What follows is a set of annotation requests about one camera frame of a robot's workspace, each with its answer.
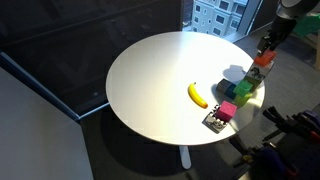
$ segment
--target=yellow banana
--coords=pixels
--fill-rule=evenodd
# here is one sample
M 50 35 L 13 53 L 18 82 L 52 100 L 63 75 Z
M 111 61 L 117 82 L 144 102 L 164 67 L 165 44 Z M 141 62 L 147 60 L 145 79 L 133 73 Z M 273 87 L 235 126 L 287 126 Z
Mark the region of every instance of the yellow banana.
M 194 87 L 196 83 L 191 83 L 188 87 L 188 93 L 191 99 L 200 107 L 206 109 L 208 107 L 208 103 L 201 98 L 201 96 L 197 93 L 196 88 Z

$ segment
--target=white round table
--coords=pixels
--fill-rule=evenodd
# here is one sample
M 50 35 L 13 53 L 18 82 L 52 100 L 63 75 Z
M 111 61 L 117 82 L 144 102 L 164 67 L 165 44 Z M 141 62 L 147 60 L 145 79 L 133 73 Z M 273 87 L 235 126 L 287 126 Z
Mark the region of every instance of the white round table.
M 129 128 L 152 140 L 179 145 L 188 153 L 187 146 L 234 135 L 258 113 L 265 94 L 263 82 L 219 134 L 202 124 L 215 105 L 231 102 L 216 92 L 219 81 L 225 78 L 237 84 L 252 62 L 243 50 L 215 36 L 158 34 L 133 44 L 113 62 L 106 80 L 107 98 Z M 190 99 L 188 86 L 193 82 L 208 102 L 207 109 Z

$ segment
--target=pink block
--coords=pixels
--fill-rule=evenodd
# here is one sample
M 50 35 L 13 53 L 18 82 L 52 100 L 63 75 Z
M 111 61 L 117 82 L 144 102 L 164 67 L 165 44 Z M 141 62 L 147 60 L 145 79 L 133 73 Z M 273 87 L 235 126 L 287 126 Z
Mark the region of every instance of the pink block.
M 236 110 L 237 106 L 227 101 L 223 101 L 218 112 L 216 113 L 216 117 L 224 122 L 229 122 L 236 113 Z

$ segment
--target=green block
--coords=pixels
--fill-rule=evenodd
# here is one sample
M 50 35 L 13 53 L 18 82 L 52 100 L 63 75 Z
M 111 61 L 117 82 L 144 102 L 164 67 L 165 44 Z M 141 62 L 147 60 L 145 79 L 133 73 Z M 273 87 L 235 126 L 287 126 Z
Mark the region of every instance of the green block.
M 244 106 L 251 97 L 252 93 L 247 93 L 244 97 L 237 95 L 233 101 L 237 106 Z
M 250 90 L 251 93 L 254 92 L 262 82 L 260 80 L 254 79 L 254 78 L 249 77 L 249 76 L 245 76 L 243 79 L 249 81 L 252 84 L 252 88 Z
M 242 80 L 236 88 L 234 88 L 233 92 L 241 97 L 244 97 L 247 93 L 250 92 L 253 85 L 246 80 Z

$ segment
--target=block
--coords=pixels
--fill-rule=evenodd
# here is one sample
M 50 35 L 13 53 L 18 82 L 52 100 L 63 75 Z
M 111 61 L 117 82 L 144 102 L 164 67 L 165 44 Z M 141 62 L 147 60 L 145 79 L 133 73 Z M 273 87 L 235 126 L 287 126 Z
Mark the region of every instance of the block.
M 266 50 L 261 57 L 257 56 L 254 59 L 254 63 L 260 65 L 261 67 L 264 67 L 268 65 L 276 55 L 277 53 L 275 51 Z
M 224 94 L 232 83 L 226 79 L 222 79 L 217 85 L 217 91 Z
M 234 114 L 237 111 L 237 106 L 227 102 L 223 101 L 219 110 L 216 112 L 216 117 L 224 122 L 229 122 L 231 118 L 234 116 Z
M 253 86 L 250 92 L 254 92 L 255 89 L 259 86 L 259 84 L 266 78 L 273 67 L 274 62 L 271 61 L 268 65 L 262 67 L 256 63 L 252 63 L 249 71 L 243 78 L 244 80 L 251 83 Z
M 227 123 L 217 119 L 215 116 L 208 114 L 206 119 L 202 121 L 202 124 L 206 125 L 215 133 L 220 133 L 226 126 Z
M 252 93 L 248 93 L 244 97 L 237 95 L 233 101 L 237 106 L 244 106 L 251 97 Z
M 243 79 L 240 83 L 234 88 L 233 92 L 241 97 L 244 97 L 247 93 L 250 92 L 252 84 L 247 80 Z
M 234 99 L 236 97 L 236 93 L 233 92 L 234 88 L 236 88 L 236 85 L 235 84 L 231 84 L 227 91 L 224 93 L 224 95 L 226 95 L 227 97 L 229 97 L 230 99 Z

